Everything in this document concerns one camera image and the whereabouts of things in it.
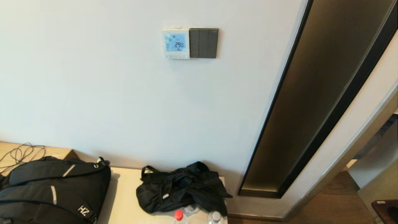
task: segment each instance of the black bag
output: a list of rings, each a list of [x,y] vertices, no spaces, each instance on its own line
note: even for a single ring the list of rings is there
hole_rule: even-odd
[[[0,176],[0,224],[95,224],[111,179],[109,161],[51,156]]]
[[[226,216],[223,198],[232,198],[225,190],[219,174],[196,162],[173,172],[160,172],[146,166],[142,169],[142,185],[137,188],[140,207],[147,213],[169,212],[198,204],[205,210],[218,211]]]

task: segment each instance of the desk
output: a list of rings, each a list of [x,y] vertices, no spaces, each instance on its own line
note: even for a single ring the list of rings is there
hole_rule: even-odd
[[[142,184],[141,170],[112,167],[112,178],[97,224],[172,224],[174,212],[148,214],[138,204],[135,190]],[[205,224],[207,213],[188,216],[189,224]]]
[[[21,144],[13,144],[13,143],[5,143],[5,142],[0,142],[0,159],[7,154],[9,151],[18,148]],[[22,146],[20,149],[22,150],[22,153],[27,149],[29,146]],[[71,159],[71,158],[79,158],[76,153],[72,149],[65,149],[65,148],[53,148],[53,147],[45,147],[45,155],[44,151],[39,152],[36,156],[36,152],[38,152],[40,149],[35,148],[33,153],[30,154],[28,157],[26,157],[23,161],[28,162],[29,160],[37,160],[42,158],[43,156],[53,156],[58,159]],[[0,162],[0,167],[5,167],[5,166],[10,166],[14,165],[15,160],[8,154],[4,159]],[[3,172],[3,176],[7,176],[9,172],[12,169]]]

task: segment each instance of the reflective stripe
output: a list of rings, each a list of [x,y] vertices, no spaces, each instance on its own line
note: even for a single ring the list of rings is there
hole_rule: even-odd
[[[66,177],[66,175],[68,175],[68,173],[75,167],[76,165],[72,165],[65,173],[64,175],[62,175],[62,177]]]
[[[53,192],[53,203],[57,204],[57,193],[55,192],[55,187],[51,186],[51,191]]]

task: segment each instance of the thermostat display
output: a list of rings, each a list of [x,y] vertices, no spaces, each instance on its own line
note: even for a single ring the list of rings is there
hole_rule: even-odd
[[[189,30],[162,30],[164,54],[169,59],[189,59]]]

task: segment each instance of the electrical cord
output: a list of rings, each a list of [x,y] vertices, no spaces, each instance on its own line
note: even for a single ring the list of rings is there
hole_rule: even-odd
[[[28,156],[30,156],[35,148],[39,148],[39,150],[33,155],[33,157],[28,160],[28,161],[24,161]],[[3,169],[2,171],[0,171],[0,175],[3,174],[4,172],[13,169],[16,166],[19,166],[20,164],[23,163],[28,163],[30,161],[32,161],[41,151],[43,151],[43,155],[39,158],[43,158],[46,154],[46,148],[44,145],[32,145],[29,142],[22,144],[20,146],[18,146],[17,148],[7,152],[1,159],[0,159],[0,165],[1,162],[3,161],[3,159],[9,154],[11,156],[11,158],[13,158],[15,160],[15,164],[13,165],[9,165],[9,166],[5,166],[5,167],[0,167],[0,169]]]

